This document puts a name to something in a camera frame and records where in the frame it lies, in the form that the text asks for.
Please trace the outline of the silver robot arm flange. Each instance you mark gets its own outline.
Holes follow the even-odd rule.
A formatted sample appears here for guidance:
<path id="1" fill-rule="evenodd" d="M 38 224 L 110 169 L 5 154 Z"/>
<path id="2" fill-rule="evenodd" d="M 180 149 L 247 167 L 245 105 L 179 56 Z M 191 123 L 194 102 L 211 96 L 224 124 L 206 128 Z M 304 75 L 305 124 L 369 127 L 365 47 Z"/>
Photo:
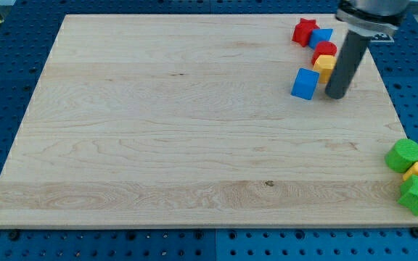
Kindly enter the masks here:
<path id="1" fill-rule="evenodd" d="M 340 0 L 335 18 L 364 37 L 378 33 L 393 36 L 400 28 L 409 0 Z"/>

